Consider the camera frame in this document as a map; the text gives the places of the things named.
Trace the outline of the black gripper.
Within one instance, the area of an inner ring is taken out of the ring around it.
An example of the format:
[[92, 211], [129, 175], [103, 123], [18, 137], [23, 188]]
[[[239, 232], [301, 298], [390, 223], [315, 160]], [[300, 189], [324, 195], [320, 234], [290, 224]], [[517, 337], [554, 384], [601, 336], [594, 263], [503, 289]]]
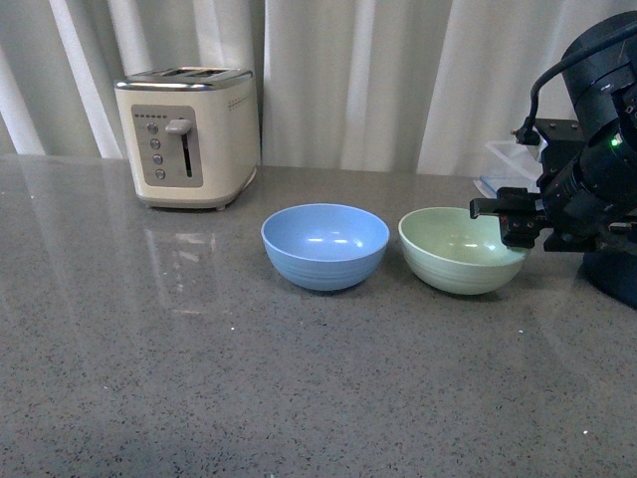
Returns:
[[[500, 216], [502, 242], [532, 249], [543, 229], [546, 252], [636, 251], [636, 127], [615, 119], [591, 140], [575, 120], [539, 119], [540, 194], [501, 187], [496, 198], [470, 201], [472, 219]], [[538, 216], [541, 200], [544, 216]]]

